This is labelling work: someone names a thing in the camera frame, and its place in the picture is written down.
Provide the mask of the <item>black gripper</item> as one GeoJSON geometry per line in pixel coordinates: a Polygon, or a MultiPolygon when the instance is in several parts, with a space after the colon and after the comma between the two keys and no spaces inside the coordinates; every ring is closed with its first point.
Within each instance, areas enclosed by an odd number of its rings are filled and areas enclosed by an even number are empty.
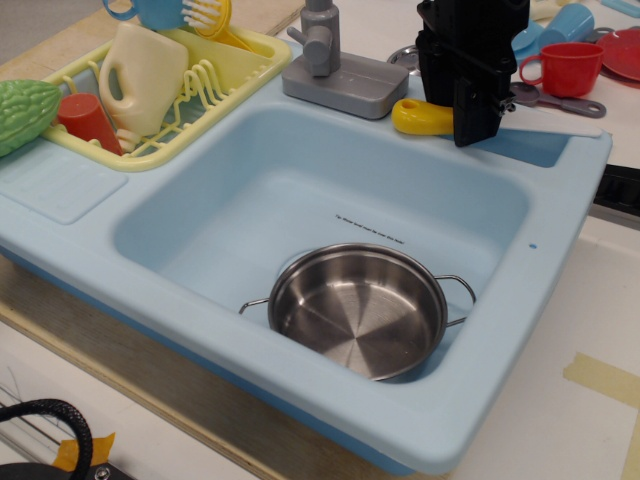
{"type": "Polygon", "coordinates": [[[509,76],[455,80],[453,65],[512,74],[517,62],[513,39],[529,22],[528,1],[422,1],[423,21],[416,45],[425,98],[452,107],[457,147],[493,138],[513,103],[509,76]]]}

